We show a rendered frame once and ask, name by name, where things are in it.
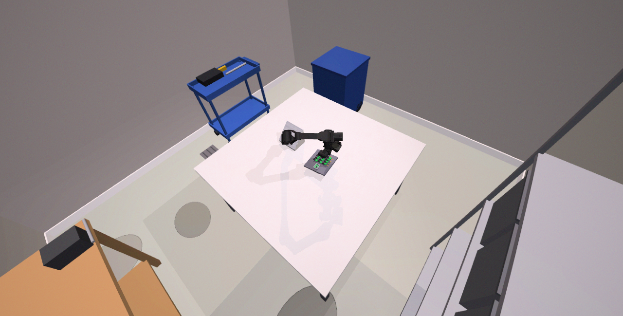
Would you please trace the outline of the dark grey switch panel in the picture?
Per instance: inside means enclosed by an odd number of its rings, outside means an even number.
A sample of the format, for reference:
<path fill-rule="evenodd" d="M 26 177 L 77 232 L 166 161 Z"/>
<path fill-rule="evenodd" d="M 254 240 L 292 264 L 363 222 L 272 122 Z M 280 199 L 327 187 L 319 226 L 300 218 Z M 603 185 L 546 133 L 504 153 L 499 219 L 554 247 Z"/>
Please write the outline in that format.
<path fill-rule="evenodd" d="M 320 151 L 321 150 L 317 149 L 317 151 L 314 152 L 311 158 L 304 164 L 304 167 L 325 176 L 329 169 L 336 162 L 338 157 L 330 154 L 327 156 L 327 158 L 321 158 L 320 156 L 318 156 L 318 153 Z"/>

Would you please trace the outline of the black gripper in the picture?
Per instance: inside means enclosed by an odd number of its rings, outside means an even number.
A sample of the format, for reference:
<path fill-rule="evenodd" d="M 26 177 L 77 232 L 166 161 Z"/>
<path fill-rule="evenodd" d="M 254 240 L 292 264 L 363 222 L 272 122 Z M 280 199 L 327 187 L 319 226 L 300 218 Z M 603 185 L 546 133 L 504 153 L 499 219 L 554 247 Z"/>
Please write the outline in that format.
<path fill-rule="evenodd" d="M 324 146 L 323 146 L 323 147 L 324 147 L 324 150 L 321 150 L 321 151 L 318 153 L 318 156 L 320 156 L 321 158 L 327 158 L 327 156 L 328 156 L 328 155 L 330 155 L 330 154 L 331 154 L 331 152 L 332 152 L 332 150 L 330 150 L 330 145 L 331 145 L 331 144 L 333 144 L 333 142 L 330 142 L 330 143 L 325 143 L 325 142 L 323 141 L 323 143 L 324 143 Z"/>

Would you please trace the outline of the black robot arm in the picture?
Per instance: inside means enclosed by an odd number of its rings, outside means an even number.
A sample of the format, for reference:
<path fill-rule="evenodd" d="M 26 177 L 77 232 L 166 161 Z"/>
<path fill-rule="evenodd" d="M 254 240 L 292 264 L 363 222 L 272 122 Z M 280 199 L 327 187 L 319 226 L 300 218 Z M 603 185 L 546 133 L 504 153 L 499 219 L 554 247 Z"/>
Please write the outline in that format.
<path fill-rule="evenodd" d="M 294 137 L 292 136 L 292 132 L 294 133 Z M 334 132 L 332 130 L 325 130 L 319 133 L 301 133 L 295 132 L 294 130 L 284 130 L 282 132 L 282 145 L 293 145 L 294 142 L 301 139 L 319 139 L 325 143 L 333 142 L 333 144 L 330 145 L 330 150 L 338 152 L 341 148 L 341 142 L 337 143 L 335 141 L 343 141 L 343 133 Z"/>

